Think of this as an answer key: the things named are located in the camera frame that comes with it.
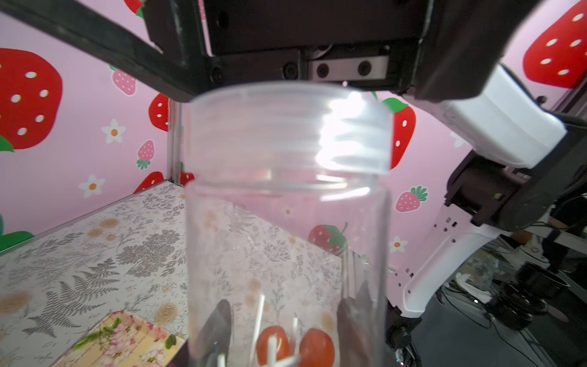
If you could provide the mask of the clear jar orange candies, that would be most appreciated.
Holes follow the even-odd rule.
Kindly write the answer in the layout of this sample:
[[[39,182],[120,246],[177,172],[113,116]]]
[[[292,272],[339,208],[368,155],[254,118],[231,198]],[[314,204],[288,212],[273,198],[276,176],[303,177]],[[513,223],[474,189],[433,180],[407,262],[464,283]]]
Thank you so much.
[[[206,93],[181,121],[196,177],[185,187],[189,336],[228,300],[232,336],[218,366],[247,366],[263,294],[253,366],[267,363],[274,334],[278,361],[295,358],[295,317],[298,339],[312,327],[330,335],[340,366],[337,307],[367,281],[374,364],[397,365],[385,337],[389,111],[349,88],[257,83]]]

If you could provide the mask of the orange lollipop left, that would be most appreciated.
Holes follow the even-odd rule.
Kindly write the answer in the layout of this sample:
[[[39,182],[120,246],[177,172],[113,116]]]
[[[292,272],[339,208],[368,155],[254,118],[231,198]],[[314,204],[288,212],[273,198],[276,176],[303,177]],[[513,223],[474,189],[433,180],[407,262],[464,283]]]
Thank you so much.
[[[264,309],[264,300],[265,300],[265,296],[263,294],[259,294],[258,295],[258,302],[257,302],[257,311],[256,311],[255,322],[254,322],[254,327],[253,327],[252,343],[251,343],[251,348],[250,348],[250,352],[249,352],[249,359],[248,359],[247,366],[253,366],[253,363],[255,362],[256,346],[257,346],[257,342],[258,342],[258,337],[261,332],[261,318],[262,318],[263,309]],[[265,364],[265,366],[290,366],[293,363],[293,361],[295,361],[295,358],[293,358],[293,357],[292,358],[287,357],[286,359],[283,359],[282,361],[278,361],[277,357],[278,357],[279,345],[280,344],[279,344],[279,341],[278,341],[276,334],[270,335],[268,337],[267,353],[266,353],[267,363]]]

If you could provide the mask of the orange lollipop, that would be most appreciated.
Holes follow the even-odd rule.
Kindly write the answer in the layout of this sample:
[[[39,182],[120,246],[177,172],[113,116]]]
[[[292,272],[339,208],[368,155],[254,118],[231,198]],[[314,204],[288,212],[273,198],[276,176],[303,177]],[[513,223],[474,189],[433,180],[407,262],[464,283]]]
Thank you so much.
[[[257,346],[257,342],[258,342],[258,337],[261,332],[261,318],[262,318],[263,309],[264,309],[264,300],[265,300],[265,296],[263,294],[259,294],[258,295],[258,302],[257,302],[257,311],[256,311],[255,322],[254,322],[254,327],[253,327],[252,343],[251,343],[251,348],[250,348],[250,352],[249,352],[249,359],[248,359],[247,366],[253,366],[253,363],[255,362],[256,346]],[[293,358],[293,357],[292,358],[287,357],[286,359],[283,359],[282,361],[278,361],[277,357],[278,357],[279,345],[280,344],[279,344],[279,341],[278,341],[276,334],[270,335],[268,337],[267,353],[266,353],[267,363],[265,364],[265,366],[290,366],[293,363],[293,361],[295,361],[295,358]]]
[[[332,338],[325,331],[312,327],[298,339],[299,319],[294,318],[290,329],[290,354],[296,361],[293,366],[331,367],[336,360]]]

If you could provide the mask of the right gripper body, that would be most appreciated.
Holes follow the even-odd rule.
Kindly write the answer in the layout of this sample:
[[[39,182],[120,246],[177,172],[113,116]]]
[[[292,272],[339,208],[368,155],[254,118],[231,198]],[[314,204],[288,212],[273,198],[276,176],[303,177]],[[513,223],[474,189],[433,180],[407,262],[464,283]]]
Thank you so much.
[[[196,94],[347,82],[442,102],[478,96],[535,1],[146,1],[142,18]]]

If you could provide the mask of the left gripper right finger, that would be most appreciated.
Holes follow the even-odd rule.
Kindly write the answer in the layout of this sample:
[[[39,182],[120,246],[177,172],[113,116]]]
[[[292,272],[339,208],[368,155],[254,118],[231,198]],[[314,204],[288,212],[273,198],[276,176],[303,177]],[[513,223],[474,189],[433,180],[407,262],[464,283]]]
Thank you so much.
[[[356,296],[340,300],[336,311],[340,366],[375,366],[373,304],[367,281],[361,284]]]

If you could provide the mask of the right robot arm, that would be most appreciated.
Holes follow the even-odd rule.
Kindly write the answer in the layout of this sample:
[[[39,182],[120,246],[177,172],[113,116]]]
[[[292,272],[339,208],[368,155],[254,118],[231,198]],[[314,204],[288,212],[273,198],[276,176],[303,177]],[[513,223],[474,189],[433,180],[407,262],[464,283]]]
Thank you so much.
[[[342,266],[333,341],[343,366],[384,366],[410,343],[426,305],[470,256],[530,225],[586,161],[582,124],[543,110],[498,59],[534,1],[148,1],[150,40],[77,1],[4,1],[2,12],[129,73],[185,105],[190,357],[245,365],[235,311],[246,273],[204,229],[227,200],[300,199],[312,218],[359,219],[370,266],[341,234],[323,252]],[[400,120],[367,92],[389,90],[472,145],[450,176],[437,221],[386,290]]]

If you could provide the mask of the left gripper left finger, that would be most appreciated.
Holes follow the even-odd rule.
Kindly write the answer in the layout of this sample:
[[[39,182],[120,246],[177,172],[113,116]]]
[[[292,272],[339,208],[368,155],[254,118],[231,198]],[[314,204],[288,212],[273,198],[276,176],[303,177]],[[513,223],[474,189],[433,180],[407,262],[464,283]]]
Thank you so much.
[[[228,300],[218,302],[199,331],[188,340],[188,366],[218,366],[218,358],[228,358],[232,336],[232,310]]]

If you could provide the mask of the floral rectangular tray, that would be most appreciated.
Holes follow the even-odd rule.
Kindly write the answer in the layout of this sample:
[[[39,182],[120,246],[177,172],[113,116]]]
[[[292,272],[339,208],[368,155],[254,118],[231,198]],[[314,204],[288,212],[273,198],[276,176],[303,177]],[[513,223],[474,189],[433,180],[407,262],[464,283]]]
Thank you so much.
[[[185,339],[127,311],[99,321],[54,366],[170,366]]]

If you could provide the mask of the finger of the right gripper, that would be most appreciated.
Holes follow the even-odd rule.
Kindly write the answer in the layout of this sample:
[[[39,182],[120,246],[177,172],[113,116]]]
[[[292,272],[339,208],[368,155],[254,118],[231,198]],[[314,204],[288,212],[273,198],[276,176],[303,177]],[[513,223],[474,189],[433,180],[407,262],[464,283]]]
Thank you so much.
[[[186,68],[77,1],[2,1],[1,12],[119,68],[177,102],[189,102],[197,95],[187,81]]]

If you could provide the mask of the orange lollipop right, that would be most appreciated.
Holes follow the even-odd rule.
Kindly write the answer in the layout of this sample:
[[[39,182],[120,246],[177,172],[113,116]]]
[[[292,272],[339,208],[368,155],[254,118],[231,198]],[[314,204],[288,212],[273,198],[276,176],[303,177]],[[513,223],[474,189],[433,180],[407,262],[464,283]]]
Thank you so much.
[[[298,339],[299,319],[294,318],[290,329],[290,354],[296,361],[293,366],[331,367],[336,360],[332,338],[325,331],[312,327]]]

